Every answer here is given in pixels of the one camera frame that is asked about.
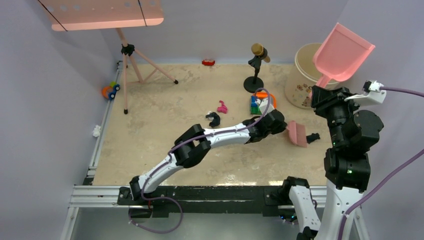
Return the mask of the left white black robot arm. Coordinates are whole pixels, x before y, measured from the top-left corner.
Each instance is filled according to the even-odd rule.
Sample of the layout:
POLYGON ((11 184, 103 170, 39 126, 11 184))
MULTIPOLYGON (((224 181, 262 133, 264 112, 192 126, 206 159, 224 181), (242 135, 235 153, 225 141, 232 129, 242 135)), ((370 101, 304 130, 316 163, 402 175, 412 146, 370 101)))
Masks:
POLYGON ((268 135, 282 133, 287 125, 284 115, 276 109, 231 127, 209 129, 195 124, 175 140, 174 146, 159 164, 131 179, 129 197, 142 205, 163 181, 182 169, 198 165, 211 149, 256 143, 268 135))

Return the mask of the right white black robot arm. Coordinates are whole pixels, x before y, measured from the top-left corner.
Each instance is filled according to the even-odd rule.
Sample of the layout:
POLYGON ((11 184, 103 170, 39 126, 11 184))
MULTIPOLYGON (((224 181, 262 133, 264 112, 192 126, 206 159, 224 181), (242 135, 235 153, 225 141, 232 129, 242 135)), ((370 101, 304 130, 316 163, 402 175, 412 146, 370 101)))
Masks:
POLYGON ((311 93, 311 107, 317 116, 326 119, 331 138, 323 160, 327 182, 322 218, 317 216, 307 180, 287 177, 280 196, 294 206, 297 239, 337 240, 350 220, 349 208, 362 199, 368 187, 368 151, 379 141, 384 127, 374 112, 360 106, 381 104, 386 92, 373 83, 363 94, 353 94, 345 87, 328 90, 319 86, 314 86, 311 93))

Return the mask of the pink hand brush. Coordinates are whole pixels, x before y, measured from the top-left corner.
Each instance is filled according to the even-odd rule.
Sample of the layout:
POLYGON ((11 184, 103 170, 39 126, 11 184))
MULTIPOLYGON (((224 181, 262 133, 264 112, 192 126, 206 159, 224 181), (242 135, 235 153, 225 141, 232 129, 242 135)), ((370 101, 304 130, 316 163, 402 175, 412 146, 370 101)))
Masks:
POLYGON ((303 148, 308 147, 306 127, 303 124, 292 120, 287 124, 286 130, 292 144, 303 148))

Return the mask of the pink plastic dustpan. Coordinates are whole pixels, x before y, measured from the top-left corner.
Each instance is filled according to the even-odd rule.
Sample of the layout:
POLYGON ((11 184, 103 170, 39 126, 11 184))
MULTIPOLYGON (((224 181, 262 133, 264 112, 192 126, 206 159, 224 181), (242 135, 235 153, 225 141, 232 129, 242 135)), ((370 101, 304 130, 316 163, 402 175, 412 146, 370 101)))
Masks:
POLYGON ((350 79, 375 49, 375 45, 336 23, 312 58, 321 73, 316 85, 325 88, 331 80, 350 79))

